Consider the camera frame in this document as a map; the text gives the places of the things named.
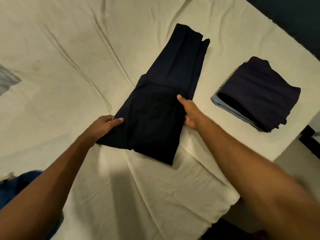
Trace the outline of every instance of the wrinkled sheet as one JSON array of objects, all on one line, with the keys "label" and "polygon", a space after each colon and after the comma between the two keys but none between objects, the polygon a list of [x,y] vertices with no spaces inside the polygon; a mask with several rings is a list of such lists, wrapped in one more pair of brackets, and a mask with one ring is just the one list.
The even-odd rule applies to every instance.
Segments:
[{"label": "wrinkled sheet", "polygon": [[[0,96],[0,174],[45,169],[98,116],[115,114],[176,23],[211,40],[194,102],[253,150],[280,155],[320,108],[320,63],[245,0],[0,0],[0,63],[21,79]],[[210,100],[251,56],[301,87],[271,133]],[[172,167],[95,145],[54,239],[198,239],[238,198],[186,128]]]}]

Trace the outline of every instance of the finger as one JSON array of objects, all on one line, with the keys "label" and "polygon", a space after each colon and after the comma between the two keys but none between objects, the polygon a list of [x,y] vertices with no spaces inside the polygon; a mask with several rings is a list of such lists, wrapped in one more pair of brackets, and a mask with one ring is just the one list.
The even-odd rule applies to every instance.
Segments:
[{"label": "finger", "polygon": [[186,99],[182,97],[180,94],[177,95],[177,99],[183,106],[186,104]]},{"label": "finger", "polygon": [[120,125],[124,121],[123,118],[114,119],[113,121],[110,121],[108,124],[111,125],[111,128]]},{"label": "finger", "polygon": [[101,119],[104,122],[112,121],[114,118],[115,117],[113,115],[103,115],[99,117],[99,119]]}]

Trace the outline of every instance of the trousers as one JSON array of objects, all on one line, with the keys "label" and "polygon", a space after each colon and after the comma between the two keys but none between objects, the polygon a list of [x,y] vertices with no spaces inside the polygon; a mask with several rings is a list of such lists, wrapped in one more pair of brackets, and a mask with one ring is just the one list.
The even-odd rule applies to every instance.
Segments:
[{"label": "trousers", "polygon": [[177,24],[150,69],[116,113],[124,122],[98,144],[134,150],[172,165],[186,115],[177,95],[192,99],[210,43],[187,25]]}]

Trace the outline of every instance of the folded clothing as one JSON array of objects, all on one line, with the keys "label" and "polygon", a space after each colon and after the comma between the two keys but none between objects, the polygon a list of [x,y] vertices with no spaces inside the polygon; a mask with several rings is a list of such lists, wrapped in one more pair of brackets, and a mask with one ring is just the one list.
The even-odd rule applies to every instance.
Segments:
[{"label": "folded clothing", "polygon": [[185,116],[177,95],[193,98],[210,43],[202,37],[186,25],[175,26],[165,48],[116,113],[124,122],[98,144],[134,149],[172,165]]},{"label": "folded clothing", "polygon": [[222,107],[260,131],[287,123],[301,89],[289,85],[267,60],[251,57],[211,97]]},{"label": "folded clothing", "polygon": [[[42,171],[30,171],[21,174],[18,177],[10,175],[5,180],[0,181],[0,210],[13,200],[24,188],[26,188]],[[63,220],[61,214],[60,219],[54,224],[45,240],[49,240],[59,229]]]}]

